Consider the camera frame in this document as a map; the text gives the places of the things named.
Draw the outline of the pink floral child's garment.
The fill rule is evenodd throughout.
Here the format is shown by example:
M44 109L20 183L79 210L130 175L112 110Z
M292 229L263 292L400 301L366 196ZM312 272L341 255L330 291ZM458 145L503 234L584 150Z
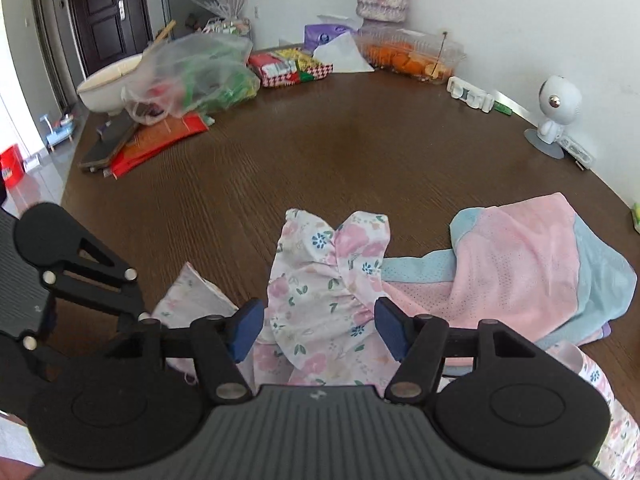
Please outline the pink floral child's garment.
M340 226L329 226L307 211L286 213L270 272L265 325L240 365L252 388L387 386L397 363L375 328L373 310L378 298L392 300L382 280L388 244L390 222L382 214L357 211ZM637 478L638 424L583 345L561 341L541 349L593 385L608 404L611 425L597 468L612 479Z

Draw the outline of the red paper bag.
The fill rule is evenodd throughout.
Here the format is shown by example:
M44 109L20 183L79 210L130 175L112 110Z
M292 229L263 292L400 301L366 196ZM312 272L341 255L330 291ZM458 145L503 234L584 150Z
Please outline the red paper bag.
M154 125L141 127L112 160L111 175L118 179L162 151L207 129L208 123L199 114L181 118L168 116Z

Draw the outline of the red bucket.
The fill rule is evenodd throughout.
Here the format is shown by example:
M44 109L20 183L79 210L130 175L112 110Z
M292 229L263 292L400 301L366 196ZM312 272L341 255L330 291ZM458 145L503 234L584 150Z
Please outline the red bucket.
M7 188L14 188L25 175L24 160L17 144L11 145L1 153L2 179Z

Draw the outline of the clear plastic bag with items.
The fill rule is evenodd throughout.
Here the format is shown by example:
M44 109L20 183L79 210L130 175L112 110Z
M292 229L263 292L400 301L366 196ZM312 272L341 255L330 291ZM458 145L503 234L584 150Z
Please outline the clear plastic bag with items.
M120 92L122 104L146 126L228 110L257 96L260 81L247 66L252 49L249 39L218 32L163 42L143 53Z

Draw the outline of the clear box of oranges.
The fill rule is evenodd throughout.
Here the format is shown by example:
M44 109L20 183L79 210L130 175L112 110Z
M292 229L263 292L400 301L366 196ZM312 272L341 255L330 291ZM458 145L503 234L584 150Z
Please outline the clear box of oranges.
M362 28L354 35L362 57L376 70L390 70L420 81L442 84L465 57L461 44L440 35L398 27Z

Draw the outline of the pink and blue mesh garment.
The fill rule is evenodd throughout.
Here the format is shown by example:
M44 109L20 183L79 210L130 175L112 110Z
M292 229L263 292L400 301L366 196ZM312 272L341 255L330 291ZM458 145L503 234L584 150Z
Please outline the pink and blue mesh garment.
M449 233L448 249L383 262L386 294L410 315L463 328L494 318L549 349L597 339L634 298L632 266L560 193L463 209Z

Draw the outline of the dark brown door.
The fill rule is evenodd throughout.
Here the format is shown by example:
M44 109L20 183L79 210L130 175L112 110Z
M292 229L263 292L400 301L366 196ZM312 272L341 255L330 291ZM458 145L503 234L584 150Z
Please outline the dark brown door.
M88 76L142 52L151 39L145 0L68 0L68 4Z

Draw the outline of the green tissue pack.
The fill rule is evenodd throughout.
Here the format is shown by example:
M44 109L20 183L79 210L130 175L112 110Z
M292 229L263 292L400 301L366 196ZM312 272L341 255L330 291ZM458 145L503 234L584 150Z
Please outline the green tissue pack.
M640 234L640 204L634 203L630 208L632 224L634 225L634 230Z

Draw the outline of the white power strip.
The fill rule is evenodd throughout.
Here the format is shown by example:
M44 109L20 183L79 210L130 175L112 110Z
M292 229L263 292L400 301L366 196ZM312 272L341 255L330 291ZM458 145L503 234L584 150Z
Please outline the white power strip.
M559 146L567 152L579 166L585 170L590 170L594 163L594 157L579 143L569 136L561 136L558 140Z

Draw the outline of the purple tissue pack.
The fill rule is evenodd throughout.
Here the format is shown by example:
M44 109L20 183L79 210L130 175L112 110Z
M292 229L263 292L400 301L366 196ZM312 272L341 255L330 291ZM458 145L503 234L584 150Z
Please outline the purple tissue pack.
M319 46L328 44L344 34L351 34L352 28L341 24L309 24L304 28L304 49L314 52Z

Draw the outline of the red checkered snack tray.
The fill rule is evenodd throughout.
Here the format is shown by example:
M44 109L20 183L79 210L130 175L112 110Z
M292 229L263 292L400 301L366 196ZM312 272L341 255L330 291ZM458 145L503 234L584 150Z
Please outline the red checkered snack tray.
M332 64L323 64L299 48L254 52L248 67L264 88L295 86L321 80L333 73Z

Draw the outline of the white bowl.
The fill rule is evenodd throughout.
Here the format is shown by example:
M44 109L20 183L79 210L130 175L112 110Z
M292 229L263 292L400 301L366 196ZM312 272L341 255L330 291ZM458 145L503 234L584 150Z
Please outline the white bowl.
M76 89L82 104L96 114L118 115L124 109L122 89L126 87L143 58L128 56L101 68Z

